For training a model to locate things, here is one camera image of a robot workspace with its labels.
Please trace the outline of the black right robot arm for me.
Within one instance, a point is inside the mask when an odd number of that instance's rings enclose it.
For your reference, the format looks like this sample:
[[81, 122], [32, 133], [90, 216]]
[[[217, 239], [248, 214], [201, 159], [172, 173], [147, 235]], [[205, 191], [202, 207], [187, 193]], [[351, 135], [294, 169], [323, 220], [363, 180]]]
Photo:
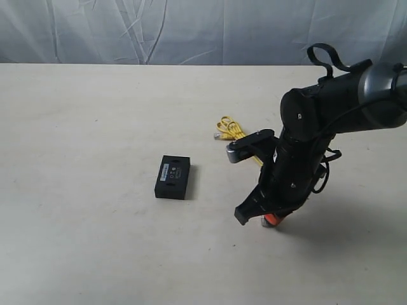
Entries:
[[232, 163], [253, 156], [262, 162], [256, 187], [235, 209], [241, 224], [262, 216], [275, 227], [320, 193], [330, 162], [341, 156], [329, 146], [336, 135], [404, 125], [406, 67], [365, 62], [344, 75], [293, 88], [282, 97], [280, 117], [279, 136], [264, 129], [227, 147]]

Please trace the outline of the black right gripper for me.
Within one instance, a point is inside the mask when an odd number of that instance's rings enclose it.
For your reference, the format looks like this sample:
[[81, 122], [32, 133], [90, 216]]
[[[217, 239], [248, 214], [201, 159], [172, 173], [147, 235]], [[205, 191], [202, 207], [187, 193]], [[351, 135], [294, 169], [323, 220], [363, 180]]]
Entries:
[[326, 153], [334, 135], [328, 134], [305, 142], [294, 139], [287, 132], [280, 134], [272, 159], [270, 173], [262, 170], [262, 178], [248, 197], [234, 211], [238, 222], [244, 226], [253, 218], [262, 216], [261, 226], [277, 227], [286, 213], [301, 207], [311, 193], [324, 188], [330, 174], [332, 157]]

